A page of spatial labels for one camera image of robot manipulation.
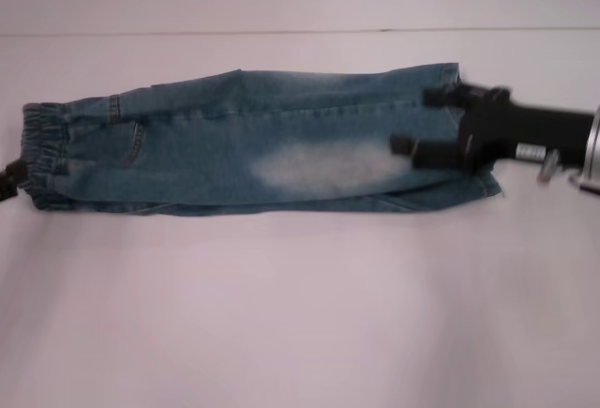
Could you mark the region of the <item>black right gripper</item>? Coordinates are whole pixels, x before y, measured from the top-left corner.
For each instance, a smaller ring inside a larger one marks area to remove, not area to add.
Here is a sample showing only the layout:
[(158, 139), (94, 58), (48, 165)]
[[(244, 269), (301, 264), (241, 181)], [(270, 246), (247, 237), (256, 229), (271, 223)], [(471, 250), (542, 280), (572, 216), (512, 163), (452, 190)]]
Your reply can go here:
[(457, 142), (392, 135), (393, 155), (408, 158), (415, 169), (477, 170), (500, 159), (522, 159), (521, 145), (556, 150), (561, 164), (584, 164), (592, 131), (591, 113), (523, 106), (506, 88), (452, 83), (425, 88), (422, 103), (429, 108), (464, 110)]

